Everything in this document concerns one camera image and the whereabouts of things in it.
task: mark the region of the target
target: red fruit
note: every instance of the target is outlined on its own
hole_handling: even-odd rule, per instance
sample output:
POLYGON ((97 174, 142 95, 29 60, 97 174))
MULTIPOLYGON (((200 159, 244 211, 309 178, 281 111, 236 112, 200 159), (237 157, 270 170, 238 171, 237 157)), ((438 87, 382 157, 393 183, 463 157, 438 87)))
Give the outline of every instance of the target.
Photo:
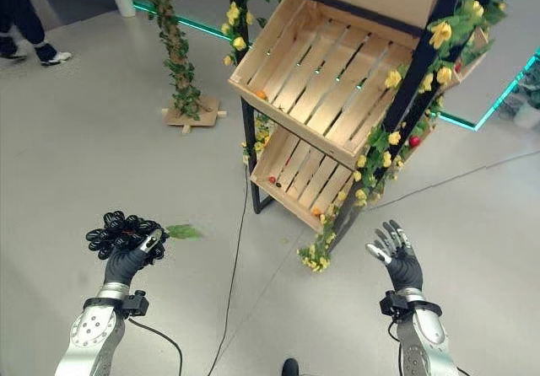
POLYGON ((420 145, 420 137, 411 136, 408 138, 408 145, 410 148, 415 148, 420 145))

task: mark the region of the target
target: black robotic glove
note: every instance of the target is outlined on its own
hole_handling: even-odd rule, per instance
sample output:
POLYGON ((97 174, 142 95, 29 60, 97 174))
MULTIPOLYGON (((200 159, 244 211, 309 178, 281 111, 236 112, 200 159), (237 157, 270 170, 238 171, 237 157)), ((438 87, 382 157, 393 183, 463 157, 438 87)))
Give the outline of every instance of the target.
POLYGON ((163 243, 169 235, 156 222, 135 215, 125 218, 121 211, 106 213, 103 221, 105 226, 88 232, 86 239, 89 250, 108 259, 104 283, 129 286, 137 271, 164 257, 163 243))
POLYGON ((422 290, 422 268, 407 235, 394 220, 390 220, 390 224, 384 222, 382 227, 388 232, 390 239, 377 229, 375 233, 381 241, 376 239, 365 248, 385 264, 396 292, 406 287, 422 290))

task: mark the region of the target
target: grey floor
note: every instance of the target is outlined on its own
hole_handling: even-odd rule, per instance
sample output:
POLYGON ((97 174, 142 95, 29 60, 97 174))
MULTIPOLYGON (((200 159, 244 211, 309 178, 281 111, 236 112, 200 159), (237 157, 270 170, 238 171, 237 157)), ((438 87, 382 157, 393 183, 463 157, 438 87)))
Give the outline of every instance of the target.
MULTIPOLYGON (((228 112, 189 136, 161 121, 170 97, 164 51, 141 14, 51 31, 75 55, 60 67, 44 69, 34 56, 0 66, 2 376, 54 374, 71 322, 102 281, 84 234, 118 208, 203 233, 170 244, 133 287, 151 301, 144 323, 180 342, 184 374, 208 371, 243 203, 242 125, 221 65, 228 44, 187 34, 198 85, 228 112)), ((378 309, 391 285, 364 250, 388 218, 416 244, 424 291, 444 310, 460 366, 475 376, 537 374, 539 175, 537 132, 496 118, 478 133, 441 122, 318 275, 294 253, 310 229, 277 203, 258 216, 248 206, 215 374, 278 375, 288 356, 318 376, 397 374, 397 346, 378 309)), ((168 376, 176 366, 166 342, 128 325, 112 374, 168 376)))

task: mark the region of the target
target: wooden base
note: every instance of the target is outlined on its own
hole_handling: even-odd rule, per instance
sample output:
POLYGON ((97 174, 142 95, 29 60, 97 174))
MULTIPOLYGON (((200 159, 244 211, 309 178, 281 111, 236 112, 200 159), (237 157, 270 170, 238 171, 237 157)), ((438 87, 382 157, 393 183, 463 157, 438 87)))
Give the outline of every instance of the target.
POLYGON ((169 126, 182 126, 182 134, 187 134, 192 130, 193 126, 213 126, 218 117, 226 117, 225 110, 218 110, 219 99, 202 95, 202 108, 199 112, 199 120, 196 121, 186 115, 179 115, 175 109, 173 100, 169 101, 169 107, 161 110, 165 123, 169 126))

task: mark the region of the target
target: robotic hand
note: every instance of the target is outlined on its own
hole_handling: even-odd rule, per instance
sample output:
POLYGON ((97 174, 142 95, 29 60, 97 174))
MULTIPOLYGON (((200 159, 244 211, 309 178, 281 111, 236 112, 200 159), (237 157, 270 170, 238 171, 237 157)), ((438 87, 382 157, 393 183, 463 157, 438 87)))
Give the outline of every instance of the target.
POLYGON ((395 292, 386 292, 381 300, 381 311, 397 322, 403 372, 406 376, 457 376, 448 335, 439 320, 442 312, 422 294, 422 268, 407 235, 394 220, 382 226, 390 239, 377 229, 379 239, 365 248, 384 263, 394 285, 395 292))
POLYGON ((73 322, 69 347, 56 376, 107 376, 117 345, 124 335, 124 319, 145 315, 149 306, 144 291, 129 295, 137 271, 165 253, 167 233, 159 224, 120 211, 104 216, 105 228, 86 234, 89 249, 107 261, 105 280, 97 297, 84 303, 73 322))

